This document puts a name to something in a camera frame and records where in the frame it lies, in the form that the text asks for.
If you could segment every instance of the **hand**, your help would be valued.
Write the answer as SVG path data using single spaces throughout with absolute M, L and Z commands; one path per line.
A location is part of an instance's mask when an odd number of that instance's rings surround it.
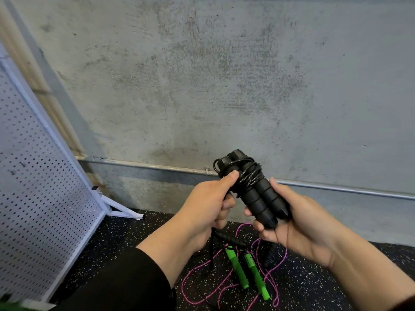
M 269 180 L 274 190 L 290 204 L 293 219 L 279 223 L 275 231 L 265 230 L 257 220 L 254 228 L 263 240 L 280 243 L 299 255 L 322 266 L 330 267 L 334 260 L 336 241 L 347 228 L 310 197 L 299 195 L 286 185 Z M 245 209 L 246 216 L 252 216 Z
M 233 171 L 219 181 L 199 183 L 175 215 L 188 225 L 197 250 L 203 248 L 209 239 L 211 227 L 225 227 L 230 209 L 235 206 L 232 194 L 227 192 L 238 177 L 239 172 Z

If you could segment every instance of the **concrete wall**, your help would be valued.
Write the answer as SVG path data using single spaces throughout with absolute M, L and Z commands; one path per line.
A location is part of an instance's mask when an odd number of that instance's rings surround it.
M 241 148 L 267 176 L 415 193 L 412 2 L 7 5 L 77 155 L 205 169 Z M 127 206 L 168 212 L 203 179 L 84 167 Z M 412 202 L 303 191 L 368 238 L 415 236 Z

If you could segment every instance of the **perforated metal panel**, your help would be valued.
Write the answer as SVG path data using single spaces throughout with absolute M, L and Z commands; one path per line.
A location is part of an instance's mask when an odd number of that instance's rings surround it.
M 102 209 L 6 70 L 0 63 L 0 295 L 39 300 Z

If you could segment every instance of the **green jump rope handle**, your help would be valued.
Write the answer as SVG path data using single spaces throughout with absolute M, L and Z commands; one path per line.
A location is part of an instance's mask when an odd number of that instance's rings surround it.
M 246 289 L 249 287 L 248 279 L 245 276 L 244 271 L 242 270 L 242 266 L 240 265 L 238 261 L 238 257 L 236 256 L 235 251 L 231 249 L 225 249 L 226 254 L 228 255 L 229 261 L 231 261 L 232 267 L 234 268 L 234 271 L 236 275 L 238 276 L 239 282 L 241 283 L 241 286 L 243 289 Z
M 269 296 L 267 288 L 265 287 L 265 283 L 262 280 L 261 274 L 259 273 L 257 266 L 255 265 L 255 262 L 252 259 L 252 256 L 249 253 L 247 253 L 244 257 L 249 269 L 252 272 L 252 275 L 254 276 L 255 284 L 257 285 L 258 291 L 262 295 L 262 298 L 264 300 L 270 299 L 271 297 Z

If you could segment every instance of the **person's left arm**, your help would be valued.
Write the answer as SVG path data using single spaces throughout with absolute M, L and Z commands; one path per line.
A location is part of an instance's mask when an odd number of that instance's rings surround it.
M 171 287 L 193 253 L 203 248 L 211 227 L 225 226 L 235 206 L 226 194 L 238 176 L 232 172 L 198 184 L 171 220 L 110 262 L 54 311 L 174 309 Z

